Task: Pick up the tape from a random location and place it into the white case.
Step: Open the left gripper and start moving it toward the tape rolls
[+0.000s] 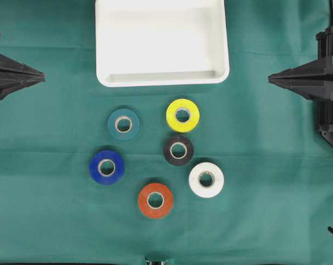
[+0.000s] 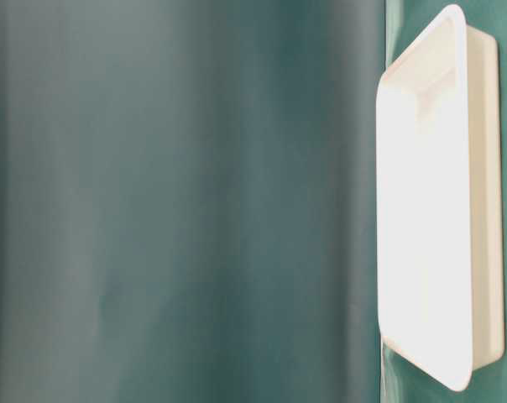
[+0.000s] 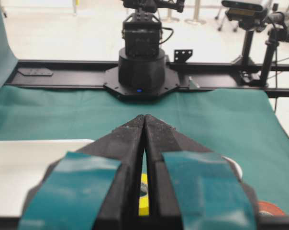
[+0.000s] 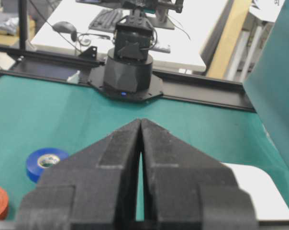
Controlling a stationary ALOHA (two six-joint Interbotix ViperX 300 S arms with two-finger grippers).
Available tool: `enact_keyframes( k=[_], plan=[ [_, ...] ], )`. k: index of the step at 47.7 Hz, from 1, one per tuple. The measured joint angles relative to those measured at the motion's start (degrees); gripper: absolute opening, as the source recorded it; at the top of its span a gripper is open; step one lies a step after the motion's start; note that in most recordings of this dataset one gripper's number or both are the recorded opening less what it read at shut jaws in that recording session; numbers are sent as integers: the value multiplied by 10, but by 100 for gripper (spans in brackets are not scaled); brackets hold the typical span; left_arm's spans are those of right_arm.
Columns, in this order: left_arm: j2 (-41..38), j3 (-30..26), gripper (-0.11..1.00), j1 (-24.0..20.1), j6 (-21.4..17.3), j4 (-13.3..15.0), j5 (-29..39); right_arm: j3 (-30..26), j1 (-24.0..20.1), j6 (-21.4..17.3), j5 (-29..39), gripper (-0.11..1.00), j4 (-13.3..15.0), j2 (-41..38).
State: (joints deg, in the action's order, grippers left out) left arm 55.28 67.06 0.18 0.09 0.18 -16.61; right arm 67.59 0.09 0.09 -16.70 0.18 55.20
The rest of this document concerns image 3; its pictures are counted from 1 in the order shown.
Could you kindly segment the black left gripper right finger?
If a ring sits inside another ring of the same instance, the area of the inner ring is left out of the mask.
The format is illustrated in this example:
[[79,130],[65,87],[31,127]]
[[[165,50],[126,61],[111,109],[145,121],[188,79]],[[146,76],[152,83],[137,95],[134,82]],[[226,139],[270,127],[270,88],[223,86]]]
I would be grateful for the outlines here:
[[151,213],[169,230],[255,230],[257,198],[222,155],[145,116]]

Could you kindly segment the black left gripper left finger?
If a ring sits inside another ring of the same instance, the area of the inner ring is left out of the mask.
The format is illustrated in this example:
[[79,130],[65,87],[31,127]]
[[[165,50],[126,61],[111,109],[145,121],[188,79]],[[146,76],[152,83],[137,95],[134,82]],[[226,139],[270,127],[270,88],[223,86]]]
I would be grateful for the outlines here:
[[138,213],[145,117],[50,164],[28,193],[21,230],[121,230]]

